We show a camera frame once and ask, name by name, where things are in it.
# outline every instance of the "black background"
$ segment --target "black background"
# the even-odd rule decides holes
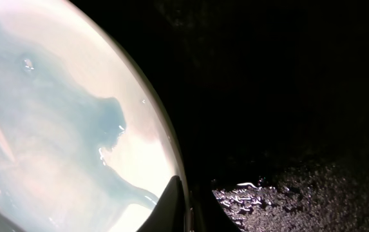
[[[369,176],[369,1],[76,1],[141,67],[190,185],[342,163]]]

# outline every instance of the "water droplet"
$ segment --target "water droplet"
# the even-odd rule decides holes
[[[32,61],[30,59],[25,58],[23,60],[23,68],[24,68],[24,71],[26,72],[31,72],[32,70],[34,70]]]

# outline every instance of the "wet black surface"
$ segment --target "wet black surface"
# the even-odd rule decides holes
[[[303,197],[278,221],[257,211],[250,231],[369,231],[369,1],[109,4],[78,6],[155,87],[191,185],[262,176]]]

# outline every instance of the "white ceramic surface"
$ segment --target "white ceramic surface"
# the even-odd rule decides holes
[[[66,1],[0,0],[0,213],[28,231],[136,231],[173,175],[185,185],[177,155],[97,25]]]

